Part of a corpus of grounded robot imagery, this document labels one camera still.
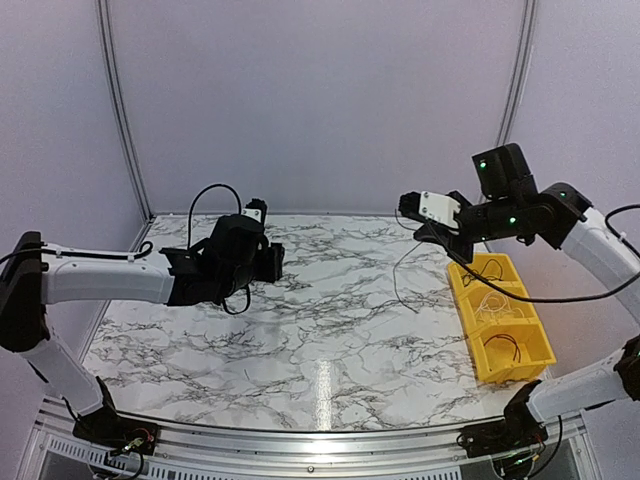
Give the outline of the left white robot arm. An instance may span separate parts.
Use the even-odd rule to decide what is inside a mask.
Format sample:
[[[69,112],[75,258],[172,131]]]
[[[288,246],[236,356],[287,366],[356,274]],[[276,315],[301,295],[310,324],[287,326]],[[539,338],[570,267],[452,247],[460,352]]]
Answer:
[[[125,438],[108,389],[72,356],[46,324],[49,305],[126,300],[187,307],[248,293],[254,281],[275,283],[283,274],[285,249],[265,233],[260,211],[226,215],[211,235],[187,248],[140,252],[93,251],[43,242],[40,233],[22,235],[2,258],[1,347],[20,355],[63,397],[89,431],[106,445]]]

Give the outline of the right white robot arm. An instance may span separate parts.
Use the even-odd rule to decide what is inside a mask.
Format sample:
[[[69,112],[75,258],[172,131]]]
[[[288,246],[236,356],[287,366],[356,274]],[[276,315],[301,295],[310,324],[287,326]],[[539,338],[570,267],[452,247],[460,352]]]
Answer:
[[[401,196],[399,213],[421,225],[416,241],[443,247],[454,262],[469,269],[478,243],[515,238],[530,245],[541,238],[604,286],[604,292],[578,296],[576,302],[614,297],[633,318],[639,316],[639,250],[611,227],[609,216],[567,183],[538,189],[516,143],[476,154],[472,162],[483,203],[473,204],[457,191]],[[497,423],[495,438],[515,448],[533,433],[535,424],[638,398],[639,339],[633,337],[592,365],[522,387],[506,407],[506,418]]]

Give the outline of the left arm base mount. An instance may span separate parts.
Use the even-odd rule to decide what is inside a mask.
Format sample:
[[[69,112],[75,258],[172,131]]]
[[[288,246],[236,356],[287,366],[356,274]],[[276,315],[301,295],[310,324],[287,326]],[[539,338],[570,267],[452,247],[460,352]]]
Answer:
[[[143,455],[152,455],[160,433],[159,425],[120,415],[107,386],[99,377],[96,380],[102,394],[102,405],[87,415],[74,415],[73,435],[119,451],[123,451],[134,440],[141,439],[142,444],[138,449]]]

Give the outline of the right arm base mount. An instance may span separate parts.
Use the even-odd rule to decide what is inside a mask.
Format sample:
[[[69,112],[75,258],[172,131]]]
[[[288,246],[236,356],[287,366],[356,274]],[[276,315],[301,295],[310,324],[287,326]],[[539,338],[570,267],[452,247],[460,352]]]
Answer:
[[[521,387],[506,404],[503,418],[467,425],[456,439],[469,458],[494,455],[528,447],[548,439],[542,421],[535,420],[526,403],[541,380]]]

